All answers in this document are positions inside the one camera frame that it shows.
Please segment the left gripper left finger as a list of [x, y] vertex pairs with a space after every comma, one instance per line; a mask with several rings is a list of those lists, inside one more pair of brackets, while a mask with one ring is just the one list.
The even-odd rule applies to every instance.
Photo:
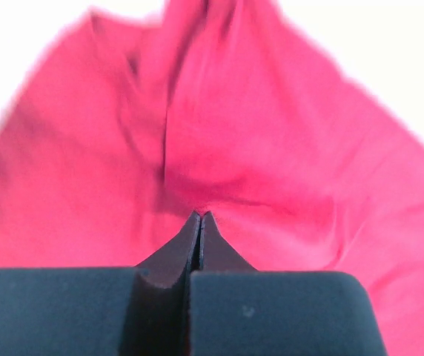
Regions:
[[180, 355], [200, 223], [134, 267], [0, 268], [0, 355]]

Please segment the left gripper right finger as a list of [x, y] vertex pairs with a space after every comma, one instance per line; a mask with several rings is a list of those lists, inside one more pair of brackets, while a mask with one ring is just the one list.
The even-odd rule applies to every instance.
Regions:
[[206, 213], [190, 279], [192, 355], [384, 355], [368, 294], [350, 274], [258, 271]]

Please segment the red t shirt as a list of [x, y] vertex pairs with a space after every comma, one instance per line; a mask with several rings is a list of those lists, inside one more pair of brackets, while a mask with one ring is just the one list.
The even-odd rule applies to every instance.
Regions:
[[0, 267], [134, 264], [193, 210], [256, 268], [354, 275], [424, 355], [424, 145], [269, 1], [90, 13], [1, 127]]

